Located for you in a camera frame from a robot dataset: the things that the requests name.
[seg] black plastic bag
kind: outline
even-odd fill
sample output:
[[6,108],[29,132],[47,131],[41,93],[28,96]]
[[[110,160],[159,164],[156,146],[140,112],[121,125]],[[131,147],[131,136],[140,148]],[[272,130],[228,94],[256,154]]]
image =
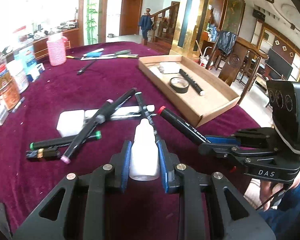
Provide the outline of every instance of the black plastic bag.
[[232,32],[220,31],[217,47],[227,56],[231,53],[237,35]]

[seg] maroon tablecloth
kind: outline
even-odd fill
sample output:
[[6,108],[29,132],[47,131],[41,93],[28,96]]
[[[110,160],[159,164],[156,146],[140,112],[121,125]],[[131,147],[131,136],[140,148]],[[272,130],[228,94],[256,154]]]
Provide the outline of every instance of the maroon tablecloth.
[[[96,44],[69,49],[68,55],[80,56],[97,48],[104,53],[131,49],[140,57],[157,52],[133,42]],[[138,120],[107,122],[99,127],[102,139],[86,143],[70,165],[62,161],[32,163],[25,152],[33,141],[59,137],[56,130],[61,112],[99,108],[107,99],[117,99],[132,87],[143,92],[147,104],[156,109],[165,105],[177,114],[178,110],[138,69],[137,59],[100,60],[84,74],[76,72],[87,61],[67,59],[61,66],[51,67],[29,85],[22,94],[26,97],[16,113],[9,114],[0,127],[0,202],[6,205],[11,230],[25,220],[47,193],[68,173],[79,175],[92,172],[107,163],[111,155],[120,152],[124,140],[133,140]],[[137,105],[134,98],[127,106]],[[250,178],[239,170],[229,173],[225,160],[201,156],[197,147],[163,118],[154,117],[161,137],[170,152],[198,172],[212,174],[221,171],[243,193]],[[198,130],[202,134],[229,135],[238,129],[258,127],[239,106],[213,119]],[[139,182],[129,179],[123,195],[111,196],[116,209],[111,210],[114,239],[176,239],[178,228],[178,195],[164,194],[159,179]]]

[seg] cardboard tray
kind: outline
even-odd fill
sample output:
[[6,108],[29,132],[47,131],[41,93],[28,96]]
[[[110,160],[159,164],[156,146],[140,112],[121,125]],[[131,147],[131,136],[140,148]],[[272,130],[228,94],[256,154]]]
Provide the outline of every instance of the cardboard tray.
[[[191,86],[185,94],[175,92],[170,87],[169,81],[173,77],[180,76],[179,74],[164,74],[160,79],[149,70],[152,66],[159,66],[160,62],[180,64],[180,67],[204,90],[205,95],[199,96]],[[142,57],[139,59],[139,69],[168,97],[194,127],[231,109],[240,99],[240,96],[225,82],[182,55]]]

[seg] black tape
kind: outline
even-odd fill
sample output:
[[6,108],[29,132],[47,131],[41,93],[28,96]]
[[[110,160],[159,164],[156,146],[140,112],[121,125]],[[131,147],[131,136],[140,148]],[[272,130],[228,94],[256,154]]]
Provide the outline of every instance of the black tape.
[[184,78],[174,77],[171,78],[169,81],[170,87],[177,93],[184,94],[188,92],[189,89],[189,82]]

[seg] wooden door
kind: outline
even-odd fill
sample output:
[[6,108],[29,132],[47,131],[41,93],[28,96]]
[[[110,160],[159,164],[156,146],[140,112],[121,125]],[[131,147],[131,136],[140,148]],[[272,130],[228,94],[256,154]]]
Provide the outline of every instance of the wooden door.
[[143,0],[122,0],[119,35],[139,34]]

